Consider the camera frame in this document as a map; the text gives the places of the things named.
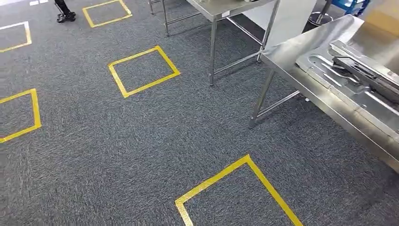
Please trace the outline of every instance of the metal table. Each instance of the metal table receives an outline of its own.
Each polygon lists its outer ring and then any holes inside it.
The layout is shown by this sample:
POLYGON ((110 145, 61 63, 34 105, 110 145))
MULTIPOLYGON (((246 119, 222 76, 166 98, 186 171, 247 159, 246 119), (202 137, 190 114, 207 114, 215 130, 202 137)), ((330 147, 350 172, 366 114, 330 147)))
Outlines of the metal table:
POLYGON ((386 132, 388 127, 397 128, 399 126, 397 121, 389 125, 371 123, 363 114, 361 106, 354 107, 346 104, 342 96, 338 97, 334 94, 337 93, 333 92, 334 87, 326 88, 295 63, 301 55, 323 45, 328 47, 335 40, 346 43, 399 74, 398 37, 363 23, 356 17, 346 15, 262 52, 261 60, 272 71, 263 86, 249 126, 253 127, 257 118, 301 93, 399 173, 399 131, 386 132), (275 74, 282 76, 297 91, 261 109, 267 89, 275 74))
POLYGON ((162 9, 164 11, 164 19, 165 19, 164 25, 165 25, 165 33, 167 36, 169 36, 169 31, 168 31, 169 24, 176 23, 178 21, 190 18, 192 16, 202 14, 212 23, 211 53, 210 53, 210 62, 209 62, 209 84, 211 86, 213 85, 214 75, 217 73, 220 73, 230 67, 233 67, 241 62, 244 62, 244 61, 251 59, 253 57, 256 57, 256 56, 257 56, 257 61, 260 62, 260 53, 264 49, 264 47, 267 43, 267 40, 268 40, 270 32, 271 32, 271 28, 274 23, 274 18, 276 17, 277 9, 280 4, 280 0, 257 0, 257 1, 253 1, 253 2, 246 2, 244 0, 187 0, 194 8, 196 8, 198 10, 198 12, 168 21, 167 16, 166 16, 164 0, 160 0, 160 1, 162 4, 162 9), (247 10, 250 10, 250 9, 253 9, 253 8, 256 8, 259 6, 263 6, 271 1, 275 1, 274 8, 273 8, 273 12, 270 16, 270 21, 269 21, 268 27, 263 35, 262 40, 259 40, 258 38, 256 38, 253 34, 251 34, 249 31, 247 31, 244 27, 239 25, 237 22, 235 22, 231 18, 232 16, 241 14, 247 10), (245 34, 250 36, 261 47, 260 47, 259 51, 257 51, 256 53, 253 53, 253 54, 246 56, 240 60, 237 60, 234 63, 231 63, 229 65, 226 65, 222 68, 215 70, 216 24, 217 24, 218 20, 222 20, 222 19, 227 19, 230 22, 232 22, 233 25, 237 26, 245 34))

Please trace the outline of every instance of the floor marking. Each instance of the floor marking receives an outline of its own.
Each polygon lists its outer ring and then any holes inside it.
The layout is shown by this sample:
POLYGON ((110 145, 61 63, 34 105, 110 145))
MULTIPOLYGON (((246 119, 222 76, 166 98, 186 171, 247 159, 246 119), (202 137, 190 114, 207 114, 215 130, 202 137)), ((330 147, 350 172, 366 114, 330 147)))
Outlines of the floor marking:
POLYGON ((10 96, 10 97, 3 98, 3 99, 0 100, 0 104, 2 104, 4 102, 7 102, 9 100, 12 100, 12 99, 27 95, 27 94, 31 94, 31 97, 32 97, 32 110, 33 110, 33 121, 34 121, 33 126, 28 127, 26 129, 23 129, 23 130, 21 130, 19 132, 13 133, 11 135, 8 135, 6 137, 0 137, 0 143, 4 143, 4 142, 6 142, 8 140, 11 140, 13 138, 16 138, 16 137, 22 135, 22 134, 28 133, 28 132, 30 132, 32 130, 35 130, 35 129, 41 127, 40 113, 39 113, 39 102, 38 102, 38 99, 37 99, 36 89, 29 89, 29 90, 24 91, 22 93, 18 93, 18 94, 15 94, 13 96, 10 96))
POLYGON ((115 82, 116 82, 116 84, 118 85, 118 88, 119 88, 119 90, 120 90, 120 92, 122 93, 122 96, 123 96, 124 98, 127 98, 127 97, 130 96, 130 95, 133 95, 133 94, 135 94, 135 93, 138 93, 138 92, 140 92, 140 91, 143 91, 143 90, 145 90, 145 89, 148 89, 148 88, 151 87, 151 86, 155 86, 155 85, 157 85, 157 84, 159 84, 159 83, 161 83, 161 82, 163 82, 163 81, 166 81, 166 80, 168 80, 168 79, 171 79, 171 78, 173 78, 173 77, 176 77, 176 76, 180 75, 179 70, 175 67, 175 65, 172 63, 172 61, 169 59, 169 57, 166 56, 165 52, 161 49, 160 46, 155 46, 154 48, 151 48, 151 49, 146 50, 146 51, 144 51, 144 52, 135 54, 135 55, 133 55, 133 56, 128 56, 128 57, 123 58, 123 59, 121 59, 121 60, 114 61, 114 62, 108 64, 108 68, 110 69, 111 74, 112 74, 113 78, 115 79, 115 82), (170 74, 170 75, 167 75, 167 76, 165 76, 165 77, 163 77, 163 78, 160 78, 160 79, 158 79, 158 80, 155 80, 155 81, 153 81, 153 82, 151 82, 151 83, 148 83, 147 85, 144 85, 144 86, 142 86, 142 87, 139 87, 139 88, 137 88, 137 89, 135 89, 135 90, 132 90, 132 91, 130 91, 130 92, 127 92, 126 89, 125 89, 125 86, 123 85, 123 83, 122 83, 122 81, 120 80, 118 74, 116 73, 114 66, 117 65, 117 64, 119 64, 119 63, 122 63, 122 62, 125 62, 125 61, 128 61, 128 60, 131 60, 131 59, 140 57, 140 56, 145 55, 145 54, 147 54, 147 53, 151 53, 151 52, 153 52, 153 51, 158 51, 158 52, 161 54, 162 58, 166 61, 166 63, 167 63, 167 64, 169 65, 169 67, 172 69, 173 73, 170 74))
POLYGON ((123 19, 126 19, 126 18, 132 16, 132 12, 130 12, 130 10, 128 9, 128 7, 125 5, 125 3, 122 0, 112 0, 112 1, 104 2, 104 3, 98 4, 98 5, 84 7, 82 10, 83 10, 83 14, 85 15, 90 27, 99 27, 99 26, 102 26, 102 25, 105 25, 105 24, 110 24, 110 23, 113 23, 113 22, 116 22, 116 21, 119 21, 119 20, 123 20, 123 19), (94 7, 110 4, 110 3, 113 3, 113 2, 116 2, 116 1, 118 1, 122 5, 124 10, 128 14, 126 16, 124 16, 124 17, 116 18, 116 19, 113 19, 113 20, 110 20, 110 21, 106 21, 106 22, 103 22, 103 23, 100 23, 100 24, 94 24, 93 21, 91 20, 90 16, 88 15, 87 10, 90 9, 90 8, 94 8, 94 7))
POLYGON ((218 180, 222 179, 224 176, 227 174, 233 172, 236 170, 238 167, 248 164, 252 171, 256 174, 258 179, 263 183, 263 185, 266 187, 266 189, 269 191, 269 193, 272 195, 274 200, 279 204, 279 206, 284 210, 284 212, 287 214, 288 218, 291 220, 291 222, 295 226, 303 226, 301 221, 296 217, 296 215, 292 212, 292 210, 288 207, 288 205, 285 203, 285 201, 281 198, 279 193, 274 189, 274 187, 271 185, 271 183, 266 179, 266 177, 263 175, 261 170, 255 165, 255 163, 252 161, 251 157, 249 154, 246 156, 242 157, 238 161, 234 162, 230 166, 226 167, 223 169, 221 172, 218 174, 214 175, 213 177, 205 180, 202 182, 200 185, 196 186, 186 194, 182 195, 180 198, 176 199, 175 204, 177 209, 179 210, 180 215, 182 216, 182 219, 186 226, 192 226, 193 223, 190 219, 190 216, 187 213, 186 208, 184 207, 184 203, 188 201, 190 198, 196 196, 198 193, 201 191, 205 190, 212 184, 216 183, 218 180))
POLYGON ((29 2, 30 6, 35 6, 35 5, 38 5, 38 4, 39 4, 39 1, 31 1, 31 2, 29 2))
POLYGON ((5 48, 5 49, 0 49, 0 53, 4 53, 6 51, 9 51, 9 50, 12 50, 12 49, 15 49, 15 48, 19 48, 19 47, 22 47, 22 46, 27 46, 27 45, 32 44, 31 30, 29 30, 29 22, 28 21, 20 22, 20 23, 12 24, 12 25, 7 25, 7 26, 4 26, 4 27, 0 27, 0 30, 7 29, 7 28, 10 28, 10 27, 19 26, 19 25, 24 25, 24 27, 25 27, 26 43, 20 44, 20 45, 16 45, 16 46, 12 46, 12 47, 5 48))

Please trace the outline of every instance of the gray carpet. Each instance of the gray carpet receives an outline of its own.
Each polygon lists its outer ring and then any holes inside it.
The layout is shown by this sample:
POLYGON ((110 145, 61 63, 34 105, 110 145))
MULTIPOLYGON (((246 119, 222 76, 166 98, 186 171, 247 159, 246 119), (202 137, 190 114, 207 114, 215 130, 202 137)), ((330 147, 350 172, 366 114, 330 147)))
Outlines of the gray carpet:
MULTIPOLYGON (((90 28, 81 9, 101 2, 67 0, 77 19, 65 24, 51 2, 0 7, 0 27, 29 21, 32 33, 31 45, 1 53, 0 96, 36 88, 42 122, 1 144, 1 225, 183 225, 174 201, 245 154, 304 225, 399 224, 399 175, 312 103, 292 99, 247 128, 268 69, 248 61, 209 87, 204 17, 166 38, 159 4, 152 16, 145 1, 126 1, 132 17, 90 28), (107 65, 156 45, 181 74, 123 98, 107 65)), ((195 11, 183 0, 167 8, 195 11)), ((229 22, 218 29, 217 66, 257 50, 229 22)), ((116 70, 129 91, 170 72, 163 65, 148 55, 116 70)), ((266 104, 293 90, 277 77, 266 104)), ((33 123, 18 101, 29 98, 0 105, 2 136, 33 123)), ((246 165, 185 207, 195 225, 291 224, 246 165)))

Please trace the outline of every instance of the black shoe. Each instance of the black shoe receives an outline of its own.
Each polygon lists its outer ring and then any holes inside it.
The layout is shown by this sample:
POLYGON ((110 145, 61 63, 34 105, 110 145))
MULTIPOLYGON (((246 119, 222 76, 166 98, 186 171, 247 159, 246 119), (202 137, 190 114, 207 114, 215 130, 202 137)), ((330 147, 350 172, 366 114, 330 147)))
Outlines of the black shoe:
POLYGON ((65 20, 75 21, 75 16, 76 16, 75 12, 70 12, 67 16, 65 16, 65 20))
POLYGON ((58 14, 57 22, 63 23, 65 21, 75 21, 75 12, 70 12, 67 16, 65 14, 58 14))
POLYGON ((65 15, 64 14, 58 14, 57 22, 58 23, 65 22, 65 15))

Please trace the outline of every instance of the metal stool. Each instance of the metal stool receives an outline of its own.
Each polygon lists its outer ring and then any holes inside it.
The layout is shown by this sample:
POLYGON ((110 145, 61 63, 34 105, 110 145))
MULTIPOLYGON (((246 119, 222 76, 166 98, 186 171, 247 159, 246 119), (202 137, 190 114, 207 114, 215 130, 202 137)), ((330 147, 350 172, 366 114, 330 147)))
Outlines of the metal stool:
POLYGON ((311 13, 311 15, 308 19, 309 23, 311 23, 312 25, 315 25, 315 26, 320 26, 320 25, 323 25, 323 24, 333 21, 334 19, 332 18, 332 16, 327 14, 327 11, 330 8, 332 3, 333 3, 333 0, 326 0, 326 4, 324 5, 321 12, 311 13))

